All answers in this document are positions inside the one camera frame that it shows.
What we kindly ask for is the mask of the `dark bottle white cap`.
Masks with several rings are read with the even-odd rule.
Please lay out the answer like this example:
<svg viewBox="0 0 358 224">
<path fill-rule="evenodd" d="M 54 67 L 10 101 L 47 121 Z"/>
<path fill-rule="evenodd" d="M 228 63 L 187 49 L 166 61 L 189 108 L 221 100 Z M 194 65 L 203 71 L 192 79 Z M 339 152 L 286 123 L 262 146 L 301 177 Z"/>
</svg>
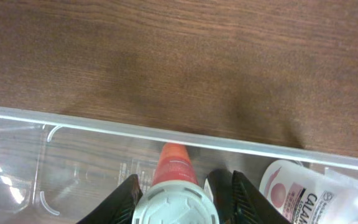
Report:
<svg viewBox="0 0 358 224">
<path fill-rule="evenodd" d="M 216 207 L 219 222 L 226 223 L 233 214 L 232 173 L 227 169 L 215 169 L 205 178 L 203 190 Z"/>
</svg>

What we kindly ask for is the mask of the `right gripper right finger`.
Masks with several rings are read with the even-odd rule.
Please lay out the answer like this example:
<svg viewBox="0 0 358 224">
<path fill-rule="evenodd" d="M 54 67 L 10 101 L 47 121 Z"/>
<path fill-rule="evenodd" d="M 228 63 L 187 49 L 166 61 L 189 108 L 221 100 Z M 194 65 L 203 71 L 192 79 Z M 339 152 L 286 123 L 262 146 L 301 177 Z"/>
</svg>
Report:
<svg viewBox="0 0 358 224">
<path fill-rule="evenodd" d="M 227 224 L 290 224 L 239 171 L 232 175 L 232 213 Z"/>
</svg>

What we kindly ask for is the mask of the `orange tube white cap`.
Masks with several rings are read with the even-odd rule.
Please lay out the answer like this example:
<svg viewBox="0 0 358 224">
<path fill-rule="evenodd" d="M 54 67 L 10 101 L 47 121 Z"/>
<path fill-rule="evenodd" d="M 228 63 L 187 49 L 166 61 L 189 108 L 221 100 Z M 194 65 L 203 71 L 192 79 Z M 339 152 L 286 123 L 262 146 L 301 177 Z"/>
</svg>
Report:
<svg viewBox="0 0 358 224">
<path fill-rule="evenodd" d="M 166 143 L 152 186 L 137 203 L 133 224 L 218 224 L 212 200 L 198 185 L 186 147 Z"/>
</svg>

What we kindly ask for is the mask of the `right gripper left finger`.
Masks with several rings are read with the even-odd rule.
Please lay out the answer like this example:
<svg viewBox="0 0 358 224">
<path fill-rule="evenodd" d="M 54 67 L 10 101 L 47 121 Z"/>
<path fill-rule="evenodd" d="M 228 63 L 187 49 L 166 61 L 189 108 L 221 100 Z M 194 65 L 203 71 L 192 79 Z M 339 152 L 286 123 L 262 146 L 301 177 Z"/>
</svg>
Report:
<svg viewBox="0 0 358 224">
<path fill-rule="evenodd" d="M 131 224 L 142 196 L 138 175 L 132 174 L 78 224 Z"/>
</svg>

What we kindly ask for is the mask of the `white lotion bottle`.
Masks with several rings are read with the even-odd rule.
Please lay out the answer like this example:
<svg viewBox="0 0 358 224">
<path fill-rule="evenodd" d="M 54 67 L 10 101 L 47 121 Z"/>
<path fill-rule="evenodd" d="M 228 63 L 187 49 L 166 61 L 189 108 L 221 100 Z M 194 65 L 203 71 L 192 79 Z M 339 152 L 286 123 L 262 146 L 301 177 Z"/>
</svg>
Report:
<svg viewBox="0 0 358 224">
<path fill-rule="evenodd" d="M 357 189 L 294 162 L 271 163 L 259 190 L 290 223 L 358 223 Z"/>
</svg>

